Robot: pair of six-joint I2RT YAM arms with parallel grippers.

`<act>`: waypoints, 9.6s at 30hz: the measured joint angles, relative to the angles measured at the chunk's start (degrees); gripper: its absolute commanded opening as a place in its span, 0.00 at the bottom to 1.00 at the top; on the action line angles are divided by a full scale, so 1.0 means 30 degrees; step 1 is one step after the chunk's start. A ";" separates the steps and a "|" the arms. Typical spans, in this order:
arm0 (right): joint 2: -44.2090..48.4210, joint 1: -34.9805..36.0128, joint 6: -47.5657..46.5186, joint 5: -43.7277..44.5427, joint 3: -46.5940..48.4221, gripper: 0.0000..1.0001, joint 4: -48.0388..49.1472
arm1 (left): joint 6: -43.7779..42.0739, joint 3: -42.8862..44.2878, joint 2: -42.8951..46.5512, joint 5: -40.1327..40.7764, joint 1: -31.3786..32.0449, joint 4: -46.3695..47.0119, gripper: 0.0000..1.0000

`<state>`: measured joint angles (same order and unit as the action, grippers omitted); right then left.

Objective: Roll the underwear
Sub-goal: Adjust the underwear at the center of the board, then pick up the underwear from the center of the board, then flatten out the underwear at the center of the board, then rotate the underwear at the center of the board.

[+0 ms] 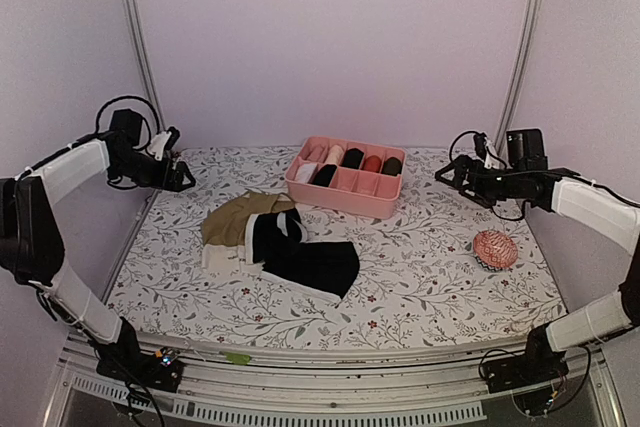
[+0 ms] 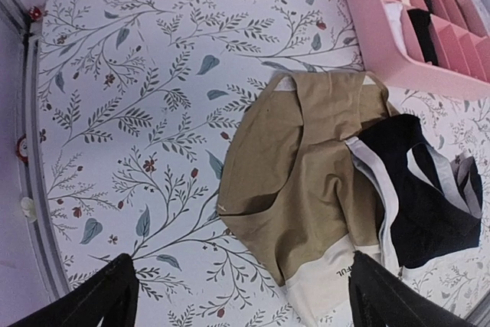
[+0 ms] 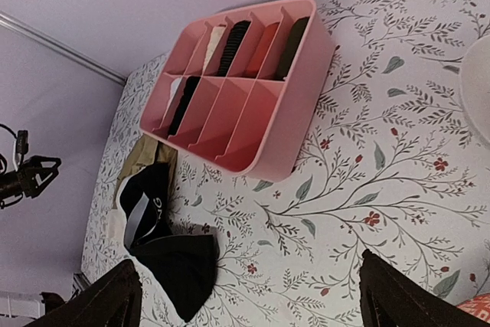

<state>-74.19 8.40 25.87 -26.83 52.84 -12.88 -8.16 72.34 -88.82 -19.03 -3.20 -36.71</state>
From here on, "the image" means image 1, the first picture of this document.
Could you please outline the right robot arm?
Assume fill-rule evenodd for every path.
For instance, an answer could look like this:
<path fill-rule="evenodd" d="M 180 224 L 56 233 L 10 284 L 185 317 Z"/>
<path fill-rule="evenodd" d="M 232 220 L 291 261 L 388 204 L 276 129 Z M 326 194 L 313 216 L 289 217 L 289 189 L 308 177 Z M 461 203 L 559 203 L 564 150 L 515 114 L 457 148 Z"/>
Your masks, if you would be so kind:
<path fill-rule="evenodd" d="M 507 132 L 506 160 L 492 152 L 485 134 L 473 136 L 476 155 L 450 156 L 448 164 L 436 172 L 437 181 L 486 209 L 512 199 L 576 221 L 631 257 L 626 277 L 613 293 L 528 334 L 516 369 L 524 382 L 537 383 L 566 350 L 638 327 L 639 205 L 575 171 L 550 168 L 537 128 Z"/>

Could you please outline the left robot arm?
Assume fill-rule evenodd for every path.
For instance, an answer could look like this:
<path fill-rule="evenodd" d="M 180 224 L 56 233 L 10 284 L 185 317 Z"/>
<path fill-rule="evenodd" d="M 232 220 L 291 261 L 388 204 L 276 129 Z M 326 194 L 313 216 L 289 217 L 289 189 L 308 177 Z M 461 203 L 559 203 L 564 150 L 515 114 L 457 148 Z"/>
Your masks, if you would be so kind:
<path fill-rule="evenodd" d="M 113 112 L 107 130 L 100 128 L 49 157 L 1 181 L 1 266 L 19 285 L 34 288 L 93 341 L 117 344 L 108 357 L 128 381 L 148 373 L 148 359 L 131 344 L 131 328 L 111 311 L 73 270 L 53 208 L 86 181 L 106 175 L 109 186 L 182 192 L 195 178 L 171 150 L 180 137 L 175 127 L 162 129 L 131 109 Z"/>

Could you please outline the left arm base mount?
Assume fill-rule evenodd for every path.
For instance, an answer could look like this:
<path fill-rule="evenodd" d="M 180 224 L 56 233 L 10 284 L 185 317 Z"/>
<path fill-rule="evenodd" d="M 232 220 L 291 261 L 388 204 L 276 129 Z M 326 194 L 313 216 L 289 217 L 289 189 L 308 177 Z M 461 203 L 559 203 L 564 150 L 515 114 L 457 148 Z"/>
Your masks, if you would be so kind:
<path fill-rule="evenodd" d="M 144 353 L 134 347 L 126 353 L 116 344 L 97 344 L 96 351 L 96 371 L 102 376 L 164 392 L 178 391 L 185 367 L 179 350 L 162 347 L 154 353 Z"/>

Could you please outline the black underwear white trim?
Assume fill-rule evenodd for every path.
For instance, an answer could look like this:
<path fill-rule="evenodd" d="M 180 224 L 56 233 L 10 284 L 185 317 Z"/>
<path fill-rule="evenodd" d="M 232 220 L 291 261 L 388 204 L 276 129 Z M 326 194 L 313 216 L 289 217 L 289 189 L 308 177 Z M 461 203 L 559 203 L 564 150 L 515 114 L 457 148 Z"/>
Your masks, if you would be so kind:
<path fill-rule="evenodd" d="M 276 231 L 273 214 L 260 215 L 253 227 L 253 247 L 248 254 L 261 260 L 258 277 L 339 304 L 353 286 L 360 270 L 354 245 L 349 241 L 310 242 L 306 236 L 294 242 Z"/>

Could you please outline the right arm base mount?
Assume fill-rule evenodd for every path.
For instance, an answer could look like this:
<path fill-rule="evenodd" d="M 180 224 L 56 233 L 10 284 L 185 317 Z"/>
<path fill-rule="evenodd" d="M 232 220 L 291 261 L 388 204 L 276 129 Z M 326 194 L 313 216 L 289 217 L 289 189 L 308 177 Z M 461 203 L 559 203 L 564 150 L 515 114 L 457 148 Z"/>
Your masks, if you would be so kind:
<path fill-rule="evenodd" d="M 478 374 L 491 394 L 509 392 L 515 407 L 529 417 L 550 413 L 566 383 L 569 368 L 563 355 L 531 363 L 525 354 L 491 349 Z"/>

